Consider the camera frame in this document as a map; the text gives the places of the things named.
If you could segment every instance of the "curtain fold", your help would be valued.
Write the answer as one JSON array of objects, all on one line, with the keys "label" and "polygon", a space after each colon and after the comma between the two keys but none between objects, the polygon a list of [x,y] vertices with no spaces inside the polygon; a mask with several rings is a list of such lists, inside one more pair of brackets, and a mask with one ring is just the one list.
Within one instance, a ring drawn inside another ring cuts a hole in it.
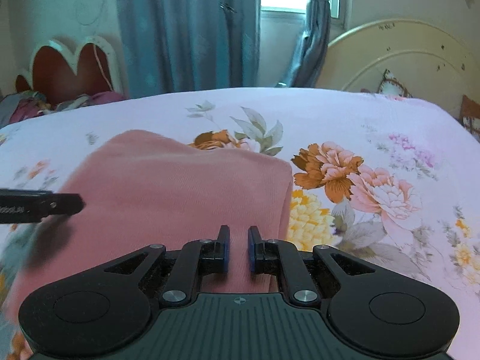
[{"label": "curtain fold", "polygon": [[297,43],[289,70],[278,86],[315,86],[327,52],[330,22],[329,1],[310,0],[307,4],[305,30]]},{"label": "curtain fold", "polygon": [[117,0],[130,97],[254,86],[260,0]]}]

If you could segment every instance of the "blue curtain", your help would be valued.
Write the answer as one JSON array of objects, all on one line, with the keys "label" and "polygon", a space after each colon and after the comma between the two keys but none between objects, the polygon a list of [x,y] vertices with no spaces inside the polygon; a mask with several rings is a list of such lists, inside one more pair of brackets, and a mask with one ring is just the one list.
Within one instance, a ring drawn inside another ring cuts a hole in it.
[{"label": "blue curtain", "polygon": [[260,0],[117,0],[130,97],[254,86]]},{"label": "blue curtain", "polygon": [[305,30],[297,44],[286,77],[279,86],[315,86],[327,53],[330,21],[328,0],[310,0],[307,5]]}]

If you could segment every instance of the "cream headboard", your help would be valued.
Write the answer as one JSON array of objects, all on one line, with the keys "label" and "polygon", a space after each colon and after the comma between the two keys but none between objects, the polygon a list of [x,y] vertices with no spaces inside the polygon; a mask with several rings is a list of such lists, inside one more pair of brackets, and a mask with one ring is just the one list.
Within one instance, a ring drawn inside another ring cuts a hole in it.
[{"label": "cream headboard", "polygon": [[480,68],[470,52],[444,31],[407,19],[376,21],[333,40],[316,87],[375,92],[385,69],[455,118],[463,95],[480,103]]}]

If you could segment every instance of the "patterned pillow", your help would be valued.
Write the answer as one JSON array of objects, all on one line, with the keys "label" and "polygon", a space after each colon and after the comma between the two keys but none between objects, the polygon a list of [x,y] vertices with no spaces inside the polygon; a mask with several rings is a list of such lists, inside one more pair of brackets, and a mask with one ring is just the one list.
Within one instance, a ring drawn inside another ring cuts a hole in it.
[{"label": "patterned pillow", "polygon": [[463,95],[460,118],[465,130],[480,142],[480,104]]},{"label": "patterned pillow", "polygon": [[388,69],[383,73],[383,80],[377,93],[381,93],[382,95],[413,97],[405,86],[398,81]]}]

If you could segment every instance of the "pink towel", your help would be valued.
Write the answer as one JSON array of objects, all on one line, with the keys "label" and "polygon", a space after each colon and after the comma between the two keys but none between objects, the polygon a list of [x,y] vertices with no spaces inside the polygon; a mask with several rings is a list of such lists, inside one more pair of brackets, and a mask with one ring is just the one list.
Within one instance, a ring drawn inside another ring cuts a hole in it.
[{"label": "pink towel", "polygon": [[7,314],[16,321],[26,296],[45,284],[146,245],[174,250],[215,239],[221,225],[230,226],[229,273],[204,280],[204,289],[267,292],[269,276],[250,276],[247,230],[256,225],[264,239],[284,239],[291,188],[291,166],[264,154],[202,151],[146,131],[117,135],[62,188],[79,193],[86,207],[39,237],[10,291]]}]

